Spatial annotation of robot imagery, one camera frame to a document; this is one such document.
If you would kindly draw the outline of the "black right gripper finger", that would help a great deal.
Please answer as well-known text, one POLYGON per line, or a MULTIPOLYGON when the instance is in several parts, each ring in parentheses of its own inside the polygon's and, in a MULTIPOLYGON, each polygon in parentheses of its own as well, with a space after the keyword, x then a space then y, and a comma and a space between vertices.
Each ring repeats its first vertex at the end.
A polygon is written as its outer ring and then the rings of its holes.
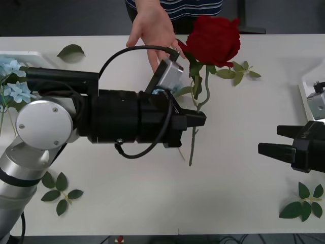
POLYGON ((277 135, 295 139, 300 131, 303 129, 303 126, 286 126, 286 125, 278 125, 277 126, 277 135))
POLYGON ((282 162, 294 163, 296 149, 285 144, 259 143, 258 153, 282 162))

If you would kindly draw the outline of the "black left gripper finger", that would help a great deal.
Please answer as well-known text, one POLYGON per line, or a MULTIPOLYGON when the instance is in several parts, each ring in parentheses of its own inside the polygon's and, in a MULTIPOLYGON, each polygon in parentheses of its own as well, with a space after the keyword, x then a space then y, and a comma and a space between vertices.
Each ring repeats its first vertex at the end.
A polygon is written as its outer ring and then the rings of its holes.
POLYGON ((186 112, 186 119, 187 119, 187 127, 193 128, 193 127, 202 127, 204 126, 206 122, 206 115, 199 111, 187 111, 186 112))

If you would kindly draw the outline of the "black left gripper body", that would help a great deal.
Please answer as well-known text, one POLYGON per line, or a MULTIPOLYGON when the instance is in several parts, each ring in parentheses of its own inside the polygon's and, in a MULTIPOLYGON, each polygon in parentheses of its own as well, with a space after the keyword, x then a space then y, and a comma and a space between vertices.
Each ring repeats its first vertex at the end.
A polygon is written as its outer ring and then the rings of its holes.
MULTIPOLYGON (((169 109, 169 99, 165 92, 157 95, 140 92, 138 142, 152 143, 161 131, 169 109)), ((175 99, 172 101, 172 115, 159 143, 166 148, 181 147, 182 133, 187 130, 187 118, 175 99)))

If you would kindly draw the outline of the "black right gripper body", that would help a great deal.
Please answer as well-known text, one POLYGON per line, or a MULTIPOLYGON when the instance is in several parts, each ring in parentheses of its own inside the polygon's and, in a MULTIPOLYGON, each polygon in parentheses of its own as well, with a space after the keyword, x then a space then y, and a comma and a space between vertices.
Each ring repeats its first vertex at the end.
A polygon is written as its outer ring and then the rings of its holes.
POLYGON ((324 123, 307 122, 294 138, 292 146, 296 150, 292 169, 324 173, 324 123))

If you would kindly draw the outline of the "person's right hand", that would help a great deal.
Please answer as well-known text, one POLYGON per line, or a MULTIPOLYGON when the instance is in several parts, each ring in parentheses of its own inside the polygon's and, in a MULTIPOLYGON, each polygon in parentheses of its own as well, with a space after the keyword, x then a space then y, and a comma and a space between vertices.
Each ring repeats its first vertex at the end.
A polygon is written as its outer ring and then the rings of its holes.
POLYGON ((172 47, 183 55, 172 22, 160 1, 135 1, 135 5, 137 15, 126 46, 135 46, 141 39, 145 45, 172 47))

